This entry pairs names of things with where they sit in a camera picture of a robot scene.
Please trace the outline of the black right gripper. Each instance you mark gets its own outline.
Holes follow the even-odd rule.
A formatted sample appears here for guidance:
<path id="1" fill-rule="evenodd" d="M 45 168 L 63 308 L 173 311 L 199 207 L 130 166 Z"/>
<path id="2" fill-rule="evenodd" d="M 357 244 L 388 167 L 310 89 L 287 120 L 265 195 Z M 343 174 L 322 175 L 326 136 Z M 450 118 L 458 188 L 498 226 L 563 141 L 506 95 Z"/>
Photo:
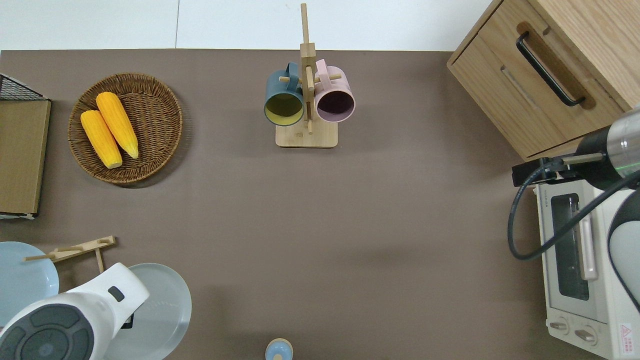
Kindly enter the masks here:
<path id="1" fill-rule="evenodd" d="M 531 178 L 530 185 L 566 183 L 566 179 L 558 174 L 562 170 L 562 165 L 562 160 L 554 158 L 538 158 L 517 164 L 511 167 L 512 184 L 514 187 L 521 187 L 525 185 L 528 178 Z"/>

